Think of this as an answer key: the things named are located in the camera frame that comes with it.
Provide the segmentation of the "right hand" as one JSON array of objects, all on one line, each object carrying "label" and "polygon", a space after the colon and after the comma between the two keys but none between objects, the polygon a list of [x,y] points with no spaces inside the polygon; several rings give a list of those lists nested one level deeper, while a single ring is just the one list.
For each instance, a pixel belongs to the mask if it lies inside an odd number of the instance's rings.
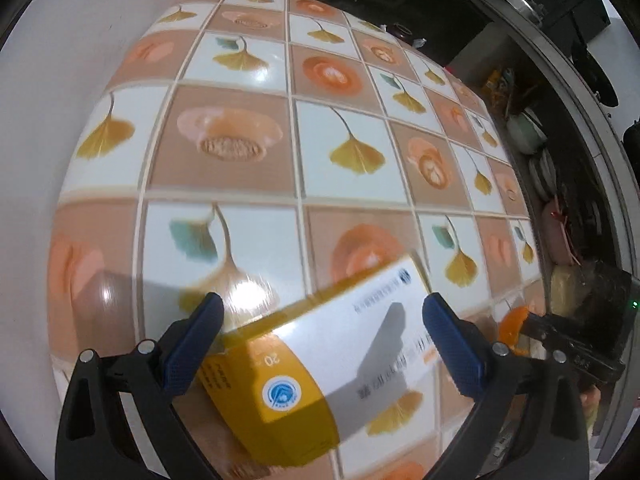
[{"label": "right hand", "polygon": [[598,417],[598,409],[601,401],[601,391],[596,386],[591,386],[579,395],[582,402],[582,411],[586,420],[588,437],[591,437],[593,426]]}]

